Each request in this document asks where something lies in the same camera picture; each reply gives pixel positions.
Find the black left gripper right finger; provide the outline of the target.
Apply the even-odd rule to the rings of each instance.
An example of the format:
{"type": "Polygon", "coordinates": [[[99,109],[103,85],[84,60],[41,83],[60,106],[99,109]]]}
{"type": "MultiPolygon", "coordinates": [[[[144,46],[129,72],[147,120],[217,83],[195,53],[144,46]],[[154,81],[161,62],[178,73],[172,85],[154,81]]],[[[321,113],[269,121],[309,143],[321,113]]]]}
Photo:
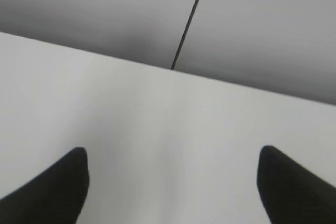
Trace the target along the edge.
{"type": "Polygon", "coordinates": [[[335,187],[274,146],[260,150],[257,188],[271,223],[335,223],[335,187]]]}

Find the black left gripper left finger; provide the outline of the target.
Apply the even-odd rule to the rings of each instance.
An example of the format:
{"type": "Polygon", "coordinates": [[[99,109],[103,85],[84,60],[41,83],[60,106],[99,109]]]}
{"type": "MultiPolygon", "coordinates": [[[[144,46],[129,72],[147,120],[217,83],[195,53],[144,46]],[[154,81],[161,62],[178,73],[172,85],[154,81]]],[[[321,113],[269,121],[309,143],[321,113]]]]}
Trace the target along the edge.
{"type": "Polygon", "coordinates": [[[76,223],[88,189],[87,152],[76,147],[1,199],[1,223],[76,223]]]}

